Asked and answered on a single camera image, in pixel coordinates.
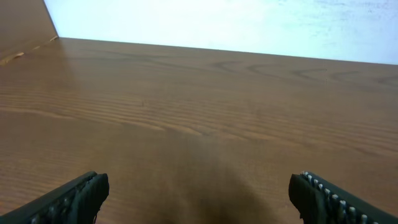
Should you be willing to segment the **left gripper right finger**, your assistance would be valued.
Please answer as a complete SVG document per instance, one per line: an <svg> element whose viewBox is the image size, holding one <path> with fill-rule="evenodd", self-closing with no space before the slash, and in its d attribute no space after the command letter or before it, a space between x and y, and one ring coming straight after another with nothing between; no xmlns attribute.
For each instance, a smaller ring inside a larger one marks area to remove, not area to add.
<svg viewBox="0 0 398 224"><path fill-rule="evenodd" d="M289 199L304 224L397 224L397 217L312 172L291 175Z"/></svg>

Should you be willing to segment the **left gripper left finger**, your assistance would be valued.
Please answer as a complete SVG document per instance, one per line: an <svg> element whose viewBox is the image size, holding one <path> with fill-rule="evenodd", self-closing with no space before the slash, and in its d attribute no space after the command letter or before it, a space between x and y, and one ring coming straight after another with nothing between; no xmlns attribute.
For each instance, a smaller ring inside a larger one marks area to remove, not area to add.
<svg viewBox="0 0 398 224"><path fill-rule="evenodd" d="M2 215L1 223L94 224L108 195L108 175L90 171Z"/></svg>

